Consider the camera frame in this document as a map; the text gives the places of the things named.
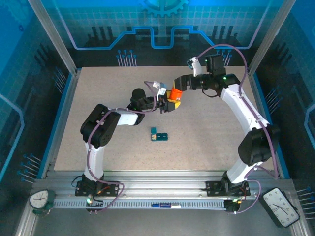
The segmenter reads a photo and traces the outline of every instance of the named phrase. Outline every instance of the beige table surface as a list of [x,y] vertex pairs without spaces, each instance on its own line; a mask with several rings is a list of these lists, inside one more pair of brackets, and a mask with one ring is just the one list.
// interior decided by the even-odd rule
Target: beige table surface
[[[243,66],[228,66],[227,73],[243,77]],[[125,108],[143,81],[159,81],[171,89],[174,79],[190,74],[186,66],[83,67],[55,163],[55,171],[83,171],[86,150],[80,127],[94,107]],[[255,104],[249,81],[244,91]],[[150,128],[167,132],[168,141],[152,142]],[[138,126],[121,125],[106,146],[105,170],[228,170],[239,158],[237,148],[244,133],[220,98],[208,98],[201,90],[185,91],[173,112],[147,114]],[[272,169],[271,159],[264,163]]]

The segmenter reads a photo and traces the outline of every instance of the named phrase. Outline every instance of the clock face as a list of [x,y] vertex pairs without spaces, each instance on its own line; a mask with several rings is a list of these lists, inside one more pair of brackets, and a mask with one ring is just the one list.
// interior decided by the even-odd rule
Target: clock face
[[272,189],[265,193],[263,198],[283,227],[288,227],[299,220],[300,216],[280,189]]
[[43,208],[48,201],[48,191],[42,190],[37,193],[34,193],[30,197],[30,204],[33,208],[41,209]]

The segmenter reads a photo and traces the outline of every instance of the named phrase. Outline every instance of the blue marker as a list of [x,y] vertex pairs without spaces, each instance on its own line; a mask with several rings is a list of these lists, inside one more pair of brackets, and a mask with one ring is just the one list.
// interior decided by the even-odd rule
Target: blue marker
[[173,208],[173,209],[180,209],[182,206],[178,203],[154,203],[152,207],[155,208]]

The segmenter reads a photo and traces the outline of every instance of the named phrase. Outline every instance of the glass wall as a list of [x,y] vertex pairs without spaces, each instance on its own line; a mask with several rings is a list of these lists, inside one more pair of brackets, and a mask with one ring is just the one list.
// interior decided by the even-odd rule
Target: glass wall
[[297,188],[315,179],[315,2],[297,0],[257,70]]
[[[228,43],[250,61],[282,0],[43,0],[76,65],[186,65]],[[221,47],[226,65],[242,65]]]
[[9,236],[45,152],[68,71],[26,0],[1,1],[0,19],[0,234]]

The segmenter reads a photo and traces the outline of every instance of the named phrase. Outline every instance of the orange cup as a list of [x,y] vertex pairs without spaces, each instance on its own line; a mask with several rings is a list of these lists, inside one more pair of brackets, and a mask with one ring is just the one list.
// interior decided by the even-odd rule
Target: orange cup
[[183,91],[180,91],[176,88],[172,88],[171,94],[168,99],[174,100],[174,101],[180,101],[183,95]]

